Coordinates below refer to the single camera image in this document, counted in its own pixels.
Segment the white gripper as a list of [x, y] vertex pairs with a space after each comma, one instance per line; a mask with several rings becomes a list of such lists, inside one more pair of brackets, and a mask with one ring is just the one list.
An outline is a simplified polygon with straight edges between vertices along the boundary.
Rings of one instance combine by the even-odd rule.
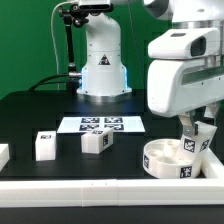
[[204, 68], [203, 59], [154, 60], [149, 66], [147, 101], [152, 113], [164, 117], [179, 115], [185, 136], [196, 136], [194, 112], [206, 106], [204, 116], [215, 119], [218, 101], [224, 99], [224, 66]]

